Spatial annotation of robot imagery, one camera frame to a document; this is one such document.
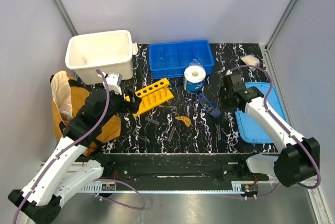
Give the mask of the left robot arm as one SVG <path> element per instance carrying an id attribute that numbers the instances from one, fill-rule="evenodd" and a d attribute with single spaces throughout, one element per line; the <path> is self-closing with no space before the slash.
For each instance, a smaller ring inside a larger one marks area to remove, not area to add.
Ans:
<path id="1" fill-rule="evenodd" d="M 125 98 L 114 91 L 99 89 L 87 96 L 38 174 L 23 189 L 9 193 L 8 199 L 17 207 L 13 223 L 21 212 L 35 223 L 52 223 L 65 203 L 87 183 L 112 179 L 113 163 L 98 149 L 91 153 L 83 168 L 67 179 L 63 177 L 92 143 L 102 146 L 98 136 L 115 115 L 139 110 L 141 98 L 132 90 L 128 95 Z"/>

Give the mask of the yellow test tube rack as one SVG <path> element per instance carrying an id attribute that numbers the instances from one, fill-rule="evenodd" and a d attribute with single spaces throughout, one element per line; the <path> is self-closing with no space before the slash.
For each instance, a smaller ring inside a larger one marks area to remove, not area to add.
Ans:
<path id="1" fill-rule="evenodd" d="M 168 88 L 169 84 L 169 80 L 164 78 L 136 91 L 135 95 L 141 98 L 141 103 L 139 109 L 132 114 L 133 117 L 138 117 L 168 100 L 173 99 L 174 95 Z"/>

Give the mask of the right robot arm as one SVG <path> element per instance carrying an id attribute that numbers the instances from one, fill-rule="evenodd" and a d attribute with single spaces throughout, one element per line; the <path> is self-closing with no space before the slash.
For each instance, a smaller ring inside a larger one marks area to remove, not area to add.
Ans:
<path id="1" fill-rule="evenodd" d="M 240 110 L 253 118 L 275 144 L 279 155 L 254 154 L 238 167 L 238 174 L 250 180 L 256 174 L 276 177 L 285 187 L 301 184 L 316 176 L 313 186 L 318 187 L 320 175 L 320 144 L 315 138 L 306 138 L 294 130 L 269 105 L 267 97 L 256 87 L 247 88 L 240 74 L 232 73 L 223 78 L 220 90 L 220 109 Z"/>

